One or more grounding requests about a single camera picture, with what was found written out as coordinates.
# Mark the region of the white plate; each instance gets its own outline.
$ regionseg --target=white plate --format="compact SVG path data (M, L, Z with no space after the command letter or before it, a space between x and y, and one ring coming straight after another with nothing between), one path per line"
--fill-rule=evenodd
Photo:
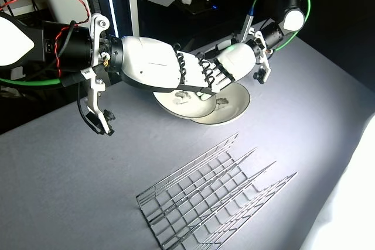
M215 96L215 110L205 117L192 118L192 121L206 125L224 125L241 117L250 103L249 92L238 83L229 84Z
M176 117L192 119L205 117L215 110L216 97L202 101L195 92L175 90L171 93L154 92L159 104Z

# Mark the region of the gray tabletop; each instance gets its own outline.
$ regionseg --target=gray tabletop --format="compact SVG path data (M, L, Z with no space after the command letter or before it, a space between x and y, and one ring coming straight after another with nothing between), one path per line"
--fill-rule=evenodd
M0 249L158 249L135 196L239 131L240 156L299 172L223 249L298 249L352 155L375 95L299 39L271 59L239 120L199 125L125 83L100 99L112 137L70 104L0 136Z

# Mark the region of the red wire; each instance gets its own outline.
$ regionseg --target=red wire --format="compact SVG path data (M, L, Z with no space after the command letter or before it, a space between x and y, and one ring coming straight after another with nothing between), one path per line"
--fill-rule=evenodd
M17 0L9 0L8 2L4 3L3 5L0 6L0 11L3 10L4 7L8 6L9 4L12 4L14 2L16 2ZM82 3L82 5L84 6L85 10L86 10L86 13L87 13L87 17L86 17L86 20L83 20L79 23L76 23L75 26L78 26L80 25L81 23L87 23L88 20L90 19L90 11L88 9L88 7L86 6L86 4L84 3L83 0L78 0L79 2ZM60 60L59 60L59 57L57 55L57 40L59 39L59 37L63 34L63 31L68 29L69 27L68 26L65 26L63 28L61 28L60 32L56 35L55 39L54 39L54 55L56 56L56 67L57 67L57 70L59 72L59 77L61 76L61 70L60 70Z

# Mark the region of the white light strip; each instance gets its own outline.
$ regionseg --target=white light strip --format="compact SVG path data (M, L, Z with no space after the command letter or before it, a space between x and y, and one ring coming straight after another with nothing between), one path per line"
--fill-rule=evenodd
M116 37L118 37L117 22L116 22L116 17L115 17L115 10L113 9L113 2L112 0L109 0L109 2L110 2L111 16L112 16L112 21L113 21L113 28L115 30Z

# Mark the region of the wire rack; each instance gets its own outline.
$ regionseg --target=wire rack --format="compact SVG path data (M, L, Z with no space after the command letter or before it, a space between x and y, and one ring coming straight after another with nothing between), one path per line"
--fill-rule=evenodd
M163 250L219 249L296 173L258 191L253 184L274 163L251 177L228 153L238 133L222 141L137 196Z

